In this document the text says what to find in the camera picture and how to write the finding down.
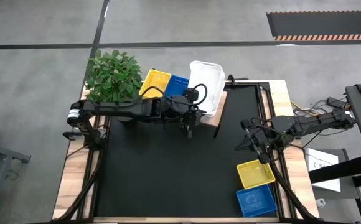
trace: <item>caution stripe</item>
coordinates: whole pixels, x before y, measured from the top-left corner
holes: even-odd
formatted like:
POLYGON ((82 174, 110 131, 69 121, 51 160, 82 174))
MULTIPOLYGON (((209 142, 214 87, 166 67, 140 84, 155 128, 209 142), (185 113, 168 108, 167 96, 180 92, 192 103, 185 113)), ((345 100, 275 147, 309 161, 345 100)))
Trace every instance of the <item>caution stripe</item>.
POLYGON ((267 14, 287 14, 287 13, 323 13, 323 12, 361 12, 361 10, 327 10, 327 11, 288 11, 288 12, 281 12, 281 11, 273 11, 273 12, 266 12, 267 14))
POLYGON ((279 35, 273 37, 277 41, 304 41, 304 40, 361 40, 361 34, 339 35, 279 35))

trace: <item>plastic basket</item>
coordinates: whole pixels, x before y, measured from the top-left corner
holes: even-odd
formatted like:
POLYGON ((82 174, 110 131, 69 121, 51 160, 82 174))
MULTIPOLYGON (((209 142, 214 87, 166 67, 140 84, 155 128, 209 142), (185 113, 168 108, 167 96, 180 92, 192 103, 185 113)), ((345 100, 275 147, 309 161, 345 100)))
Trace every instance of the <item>plastic basket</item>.
MULTIPOLYGON (((220 65, 208 62, 193 61, 190 63, 189 88, 203 83, 207 86, 207 98, 199 105, 199 109, 207 112, 207 115, 215 115, 225 85, 225 73, 220 65)), ((204 88, 198 87, 199 102, 205 95, 204 88)))
MULTIPOLYGON (((150 69, 145 81, 143 82, 141 89, 139 90, 139 95, 142 95, 142 93, 150 86, 158 87, 160 90, 164 92, 166 90, 170 78, 171 78, 171 74, 169 73, 150 69)), ((162 93, 160 93, 155 89, 152 89, 149 90, 143 96, 143 98, 153 98, 153 97, 162 97, 162 93)))
POLYGON ((275 181, 269 164, 262 164, 258 159, 239 164, 236 168, 245 189, 250 189, 275 181))
POLYGON ((183 95, 183 92, 187 89, 188 84, 189 80, 187 78, 171 75, 164 94, 166 96, 183 95))
POLYGON ((246 218, 276 210, 276 204, 268 185, 238 190, 236 196, 241 212, 246 218))

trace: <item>potted plant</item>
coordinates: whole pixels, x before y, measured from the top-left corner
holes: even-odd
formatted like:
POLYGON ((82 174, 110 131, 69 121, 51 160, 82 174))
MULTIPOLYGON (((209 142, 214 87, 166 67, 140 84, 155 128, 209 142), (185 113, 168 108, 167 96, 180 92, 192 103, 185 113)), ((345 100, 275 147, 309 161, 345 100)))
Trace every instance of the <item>potted plant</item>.
POLYGON ((89 58, 87 99, 95 102, 124 103, 135 100, 141 87, 141 71, 135 57, 118 50, 111 54, 96 51, 95 58, 89 58))

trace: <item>blue basket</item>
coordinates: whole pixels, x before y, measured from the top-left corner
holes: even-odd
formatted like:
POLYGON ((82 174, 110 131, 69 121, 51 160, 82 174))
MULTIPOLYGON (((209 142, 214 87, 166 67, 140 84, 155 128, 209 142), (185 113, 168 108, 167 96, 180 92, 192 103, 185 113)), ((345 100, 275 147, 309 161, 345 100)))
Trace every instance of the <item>blue basket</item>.
POLYGON ((187 89, 188 84, 189 80, 187 78, 171 75, 164 94, 169 97, 173 95, 183 95, 183 91, 187 89))
POLYGON ((276 210, 276 204, 267 184, 238 190, 236 196, 244 217, 255 217, 276 210))

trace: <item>white paper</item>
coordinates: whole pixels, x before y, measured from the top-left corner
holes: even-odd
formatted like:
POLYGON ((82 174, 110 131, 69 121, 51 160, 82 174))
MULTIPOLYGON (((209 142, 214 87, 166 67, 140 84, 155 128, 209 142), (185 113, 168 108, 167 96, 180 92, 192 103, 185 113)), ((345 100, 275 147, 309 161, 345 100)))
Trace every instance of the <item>white paper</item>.
MULTIPOLYGON (((309 171, 338 164, 338 156, 314 149, 306 149, 305 153, 305 160, 309 171)), ((312 185, 315 187, 341 192, 340 179, 323 181, 312 185)))

